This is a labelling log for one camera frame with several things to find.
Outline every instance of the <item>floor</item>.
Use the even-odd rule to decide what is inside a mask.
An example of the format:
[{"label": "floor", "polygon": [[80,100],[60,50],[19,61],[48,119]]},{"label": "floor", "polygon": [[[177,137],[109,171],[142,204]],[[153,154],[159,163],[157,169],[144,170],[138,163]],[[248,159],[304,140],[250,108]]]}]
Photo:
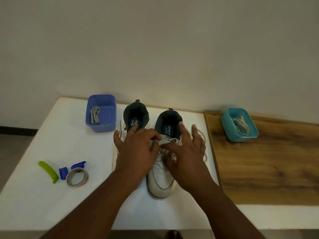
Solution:
[{"label": "floor", "polygon": [[[0,191],[19,163],[33,137],[0,134]],[[44,232],[0,232],[1,238],[39,238]],[[111,239],[162,239],[166,231],[112,231]],[[315,239],[319,230],[261,230],[266,239]],[[214,239],[210,230],[182,230],[184,239]]]}]

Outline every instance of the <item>white table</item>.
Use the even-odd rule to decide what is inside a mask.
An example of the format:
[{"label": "white table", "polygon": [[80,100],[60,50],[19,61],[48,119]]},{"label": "white table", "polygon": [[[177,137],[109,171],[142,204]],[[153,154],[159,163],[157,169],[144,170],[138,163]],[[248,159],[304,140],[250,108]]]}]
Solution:
[{"label": "white table", "polygon": [[[48,230],[109,176],[115,149],[113,133],[95,133],[85,125],[86,103],[74,98],[58,99],[0,194],[0,230]],[[125,107],[117,104],[117,129]],[[147,109],[154,127],[165,109]],[[196,124],[208,138],[203,114],[178,112],[188,129]],[[208,139],[206,147],[207,167],[218,182]],[[90,179],[78,188],[69,187],[63,180],[52,184],[49,175],[38,166],[40,160],[57,173],[59,168],[85,160]],[[238,207],[258,229],[319,228],[318,206]],[[178,185],[168,198],[156,199],[148,192],[144,178],[121,207],[112,228],[210,229],[210,225],[190,194]]]}]

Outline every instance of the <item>hand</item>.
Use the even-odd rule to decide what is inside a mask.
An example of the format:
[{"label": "hand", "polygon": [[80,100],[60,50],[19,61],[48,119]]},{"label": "hand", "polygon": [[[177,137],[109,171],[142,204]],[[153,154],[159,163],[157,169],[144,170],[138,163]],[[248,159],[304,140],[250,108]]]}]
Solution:
[{"label": "hand", "polygon": [[135,124],[127,132],[124,142],[120,139],[118,130],[114,130],[113,136],[114,144],[119,150],[115,171],[122,171],[136,187],[152,169],[160,150],[158,140],[162,139],[154,129],[137,129],[138,125]]},{"label": "hand", "polygon": [[182,135],[182,145],[166,143],[161,145],[161,148],[175,153],[176,163],[169,156],[166,156],[164,158],[166,166],[178,184],[193,195],[213,179],[203,161],[206,147],[198,134],[196,125],[192,126],[193,140],[182,122],[179,123],[179,128]]}]

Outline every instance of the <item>beige wall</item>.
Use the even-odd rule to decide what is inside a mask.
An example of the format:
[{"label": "beige wall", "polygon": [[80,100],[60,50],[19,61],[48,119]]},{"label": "beige wall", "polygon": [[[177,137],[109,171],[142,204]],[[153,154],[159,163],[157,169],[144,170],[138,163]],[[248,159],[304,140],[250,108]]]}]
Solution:
[{"label": "beige wall", "polygon": [[318,0],[1,0],[0,125],[58,96],[318,122]]}]

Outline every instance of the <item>green plastic clip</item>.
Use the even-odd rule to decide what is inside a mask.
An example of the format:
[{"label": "green plastic clip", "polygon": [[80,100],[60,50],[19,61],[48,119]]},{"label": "green plastic clip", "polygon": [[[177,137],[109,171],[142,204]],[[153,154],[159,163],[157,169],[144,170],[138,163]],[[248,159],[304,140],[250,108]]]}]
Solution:
[{"label": "green plastic clip", "polygon": [[40,167],[43,168],[50,175],[51,179],[53,179],[54,184],[58,181],[59,176],[47,163],[39,161],[38,165],[40,165]]}]

